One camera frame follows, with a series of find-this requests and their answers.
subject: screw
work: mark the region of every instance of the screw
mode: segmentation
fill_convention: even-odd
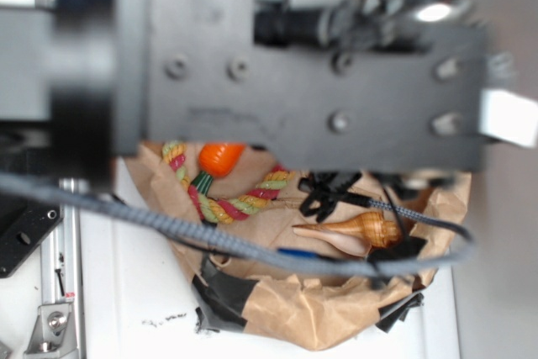
[[[507,67],[512,67],[514,64],[514,57],[508,52],[503,52],[490,57],[488,63],[491,67],[505,69]]]
[[[460,113],[446,113],[431,121],[431,127],[439,136],[453,136],[460,133],[463,117]]]
[[[462,63],[457,58],[449,58],[435,68],[435,77],[442,82],[451,80],[462,71]]]
[[[339,111],[329,118],[329,127],[338,134],[343,134],[351,126],[351,116],[348,113]]]
[[[184,78],[187,74],[187,57],[181,54],[175,55],[166,63],[165,71],[171,79]]]
[[[17,234],[17,240],[22,245],[30,245],[30,244],[32,244],[32,240],[23,231],[21,231],[20,233]]]
[[[40,352],[46,353],[53,351],[53,346],[51,342],[43,341],[40,343]]]
[[[64,330],[67,327],[67,317],[59,311],[51,313],[49,315],[49,327],[55,332]]]
[[[349,52],[342,52],[333,58],[333,69],[336,73],[346,73],[353,64],[353,56]]]
[[[228,64],[228,74],[237,82],[244,81],[249,76],[249,64],[246,58],[241,56],[235,57]]]

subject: seashell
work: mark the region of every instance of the seashell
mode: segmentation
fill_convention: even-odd
[[[302,237],[311,237],[313,239],[326,241],[340,251],[344,251],[351,256],[366,256],[372,248],[372,245],[362,237],[343,235],[330,230],[312,230],[297,225],[293,226],[293,233]]]
[[[339,223],[297,224],[293,226],[293,231],[296,234],[297,232],[295,230],[298,229],[313,230],[322,233],[334,232],[341,235],[359,237],[376,248],[388,248],[398,244],[402,240],[402,234],[398,225],[393,221],[385,220],[381,212],[365,212],[355,218]]]

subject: colorful rope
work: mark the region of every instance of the colorful rope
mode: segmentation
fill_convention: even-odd
[[[265,208],[269,201],[277,198],[293,176],[291,172],[277,165],[247,194],[232,199],[212,199],[191,185],[184,166],[186,148],[185,143],[179,141],[167,142],[162,148],[162,157],[187,190],[200,218],[211,223],[230,224],[235,220],[248,219]]]

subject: bolt head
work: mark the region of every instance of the bolt head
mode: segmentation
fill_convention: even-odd
[[[343,111],[334,113],[329,118],[329,127],[337,134],[343,134],[351,127],[351,116]]]
[[[173,56],[165,66],[166,74],[174,80],[179,80],[187,75],[187,57],[185,55]]]
[[[441,82],[446,82],[458,76],[461,71],[462,63],[457,58],[449,58],[435,68],[435,77]]]
[[[431,121],[431,127],[439,136],[458,135],[462,130],[463,117],[459,113],[446,113]]]
[[[333,69],[336,73],[346,73],[351,65],[353,65],[353,55],[349,52],[342,52],[333,58]]]
[[[59,311],[50,314],[48,320],[49,327],[53,331],[58,332],[64,330],[67,327],[67,317]]]
[[[237,82],[243,82],[249,76],[249,63],[243,56],[235,57],[228,64],[228,75]]]

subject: braided cable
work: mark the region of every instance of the braided cable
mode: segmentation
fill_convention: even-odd
[[[365,261],[330,261],[322,258],[297,257],[278,253],[248,240],[241,239],[221,230],[209,226],[202,226],[175,219],[163,214],[157,214],[149,210],[136,209],[117,202],[103,201],[101,199],[70,193],[50,184],[43,183],[34,177],[23,177],[16,174],[0,172],[0,193],[17,195],[22,198],[32,199],[42,203],[58,203],[70,205],[76,208],[88,210],[96,214],[124,220],[134,224],[150,227],[161,233],[169,235],[171,239],[189,239],[205,243],[220,251],[242,257],[247,260],[259,261],[273,267],[279,267],[293,273],[334,275],[339,277],[395,277],[407,274],[416,274],[419,271],[431,268],[446,267],[467,259],[473,251],[472,237],[461,226],[451,224],[457,229],[457,233],[464,235],[468,241],[457,252],[451,252],[445,256],[438,256],[424,260],[407,258],[398,261],[381,261],[373,266]],[[387,205],[379,205],[382,209],[388,209]],[[411,214],[413,211],[402,209],[401,214]],[[417,214],[420,221],[439,224],[440,221]]]
[[[370,207],[372,208],[393,211],[393,207],[389,203],[386,203],[386,202],[381,202],[375,199],[371,199],[369,204],[370,204]],[[417,223],[424,223],[430,226],[439,227],[441,229],[450,230],[460,235],[461,237],[463,237],[469,244],[474,244],[474,238],[472,237],[471,233],[466,228],[460,226],[459,224],[454,224],[454,223],[447,222],[444,220],[431,218],[430,216],[420,214],[419,212],[415,212],[414,210],[404,208],[403,206],[396,206],[395,208],[398,214],[401,214],[402,216],[405,216],[408,219],[412,219],[413,221]]]

